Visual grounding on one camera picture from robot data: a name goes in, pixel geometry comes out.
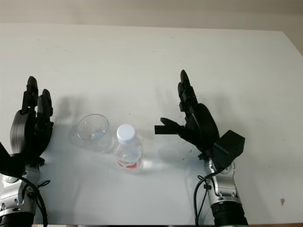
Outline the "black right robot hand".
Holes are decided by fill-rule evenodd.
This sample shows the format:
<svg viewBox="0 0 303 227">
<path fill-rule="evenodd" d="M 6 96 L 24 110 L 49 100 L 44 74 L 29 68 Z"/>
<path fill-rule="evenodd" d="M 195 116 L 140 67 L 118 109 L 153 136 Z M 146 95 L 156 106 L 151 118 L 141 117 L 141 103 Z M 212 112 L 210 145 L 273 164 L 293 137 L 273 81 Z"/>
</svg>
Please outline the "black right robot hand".
<svg viewBox="0 0 303 227">
<path fill-rule="evenodd" d="M 195 145 L 202 158 L 213 156 L 214 143 L 219 139 L 217 125 L 206 105 L 198 102 L 194 89 L 185 70 L 180 73 L 178 83 L 179 108 L 185 113 L 185 125 L 179 125 L 171 119 L 161 117 L 162 125 L 155 125 L 155 134 L 178 135 Z"/>
</svg>

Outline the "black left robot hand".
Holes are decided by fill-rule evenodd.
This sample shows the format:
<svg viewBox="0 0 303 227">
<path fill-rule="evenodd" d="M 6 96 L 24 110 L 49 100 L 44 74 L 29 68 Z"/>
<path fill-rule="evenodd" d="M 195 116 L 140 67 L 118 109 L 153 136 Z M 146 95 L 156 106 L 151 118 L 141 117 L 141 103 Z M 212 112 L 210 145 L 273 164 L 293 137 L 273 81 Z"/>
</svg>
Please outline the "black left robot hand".
<svg viewBox="0 0 303 227">
<path fill-rule="evenodd" d="M 38 94 L 36 78 L 30 76 L 23 93 L 21 109 L 15 114 L 11 130 L 11 155 L 19 157 L 26 164 L 41 161 L 53 131 L 51 121 L 53 107 L 50 92 L 44 89 Z"/>
</svg>

